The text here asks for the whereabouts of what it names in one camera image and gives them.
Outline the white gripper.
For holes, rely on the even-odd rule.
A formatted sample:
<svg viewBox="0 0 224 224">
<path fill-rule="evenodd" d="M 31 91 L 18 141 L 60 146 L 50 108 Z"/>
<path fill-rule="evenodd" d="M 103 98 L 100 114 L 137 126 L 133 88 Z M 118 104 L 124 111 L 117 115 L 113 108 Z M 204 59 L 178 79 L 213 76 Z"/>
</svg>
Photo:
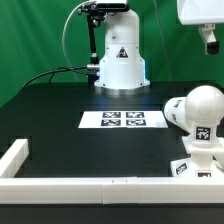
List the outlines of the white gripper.
<svg viewBox="0 0 224 224">
<path fill-rule="evenodd" d="M 224 0 L 177 0 L 177 13 L 183 25 L 199 25 L 198 31 L 205 46 L 205 53 L 219 53 L 215 25 L 224 23 Z"/>
</svg>

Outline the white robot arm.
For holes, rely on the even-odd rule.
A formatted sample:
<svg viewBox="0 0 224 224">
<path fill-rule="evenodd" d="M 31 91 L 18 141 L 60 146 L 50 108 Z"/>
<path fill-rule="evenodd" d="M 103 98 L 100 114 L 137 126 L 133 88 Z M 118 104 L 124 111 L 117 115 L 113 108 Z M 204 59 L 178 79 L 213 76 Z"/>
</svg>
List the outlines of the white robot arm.
<svg viewBox="0 0 224 224">
<path fill-rule="evenodd" d="M 217 54 L 219 43 L 213 31 L 224 23 L 224 0 L 176 0 L 182 25 L 198 25 L 205 52 Z M 139 17 L 128 0 L 96 0 L 105 16 L 105 54 L 99 63 L 95 86 L 113 91 L 136 90 L 148 86 L 145 61 L 139 53 Z"/>
</svg>

